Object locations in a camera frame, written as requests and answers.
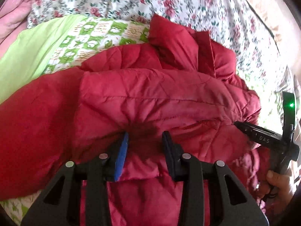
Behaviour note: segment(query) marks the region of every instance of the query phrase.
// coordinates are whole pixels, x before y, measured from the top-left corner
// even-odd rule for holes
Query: bed
[[[211,38],[232,49],[237,57],[237,74],[247,86],[257,92],[261,100],[261,114],[258,124],[281,133],[283,110],[281,92],[294,92],[297,103],[297,119],[300,120],[300,80],[299,63],[301,31],[296,20],[282,0],[273,0],[273,11],[281,11],[285,19],[281,23],[275,13],[267,12],[263,4],[266,0],[26,0],[30,8],[26,11],[26,25],[29,30],[15,30],[16,35],[5,46],[7,51],[1,63],[11,61],[10,71],[17,72],[16,59],[25,38],[36,35],[45,37],[45,53],[37,60],[37,54],[25,60],[29,68],[34,62],[26,79],[18,82],[1,93],[1,101],[32,79],[54,73],[75,65],[97,52],[112,46],[147,42],[149,21],[154,13],[173,22],[195,30],[208,30]],[[62,26],[69,15],[72,22],[60,32],[57,38],[45,36],[45,28]],[[292,31],[284,31],[288,26]],[[85,31],[82,38],[74,36],[75,31]],[[34,47],[40,39],[35,38],[27,47]],[[10,218],[20,225],[28,208],[39,195],[10,199],[0,202]]]

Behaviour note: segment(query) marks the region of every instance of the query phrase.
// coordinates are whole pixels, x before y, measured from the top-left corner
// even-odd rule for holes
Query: human hand
[[[274,185],[279,189],[277,196],[274,199],[274,213],[279,214],[287,207],[292,197],[294,196],[294,178],[292,171],[289,169],[287,175],[280,175],[273,171],[268,171],[266,181],[260,183],[257,191],[257,196],[263,198],[270,192],[270,185]]]

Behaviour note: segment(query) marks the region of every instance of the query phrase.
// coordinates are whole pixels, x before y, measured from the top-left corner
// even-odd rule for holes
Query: floral blanket
[[[94,17],[83,20],[78,25],[77,29],[89,32],[83,34],[81,38],[75,38],[71,30],[49,60],[44,73],[53,73],[79,65],[86,57],[113,45],[145,42],[149,28],[147,24],[153,14],[157,13],[198,31],[209,30],[213,40],[235,51],[237,74],[260,97],[262,106],[258,121],[260,126],[282,132],[282,91],[295,93],[299,110],[298,81],[287,64],[282,62],[273,36],[254,14],[246,0],[33,0],[33,8],[28,16],[28,27],[34,27],[55,17],[76,13]],[[128,29],[125,29],[124,24],[127,28],[136,25],[139,27],[139,29],[135,27],[136,37],[126,34]],[[105,36],[96,38],[99,35],[93,35],[93,31],[97,26],[103,28],[108,26],[107,32],[111,31],[111,34],[106,32]],[[20,225],[20,221],[36,197],[37,194],[1,204]]]

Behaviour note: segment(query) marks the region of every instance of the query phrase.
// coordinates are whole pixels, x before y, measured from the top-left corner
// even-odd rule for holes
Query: red fabric
[[[224,160],[252,191],[259,155],[233,123],[255,124],[259,111],[231,50],[155,15],[148,44],[42,76],[0,105],[0,200],[43,188],[127,131],[123,174],[108,185],[113,225],[177,225],[182,184],[167,174],[162,132],[202,161]]]

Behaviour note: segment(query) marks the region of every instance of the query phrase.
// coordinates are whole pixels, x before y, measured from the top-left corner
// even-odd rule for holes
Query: silver rivet
[[[186,159],[186,160],[189,160],[189,159],[191,158],[191,155],[188,154],[188,153],[184,153],[184,154],[182,155],[182,157],[183,157],[184,159]]]
[[[217,161],[216,164],[219,166],[219,167],[223,167],[225,165],[225,162],[223,161]]]
[[[106,158],[108,158],[108,154],[106,154],[106,153],[102,153],[102,154],[99,155],[99,159],[104,160]]]
[[[74,166],[74,162],[73,161],[68,161],[66,163],[66,167],[73,167]]]

